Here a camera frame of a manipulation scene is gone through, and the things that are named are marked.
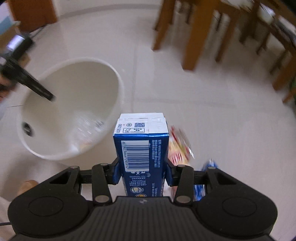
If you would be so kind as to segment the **person left hand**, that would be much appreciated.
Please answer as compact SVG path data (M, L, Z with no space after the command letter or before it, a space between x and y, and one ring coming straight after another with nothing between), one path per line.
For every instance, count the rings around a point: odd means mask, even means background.
M6 99L6 97L9 96L9 94L14 90L15 86L9 79L3 77L2 75L0 78L0 84L0 102L3 102Z

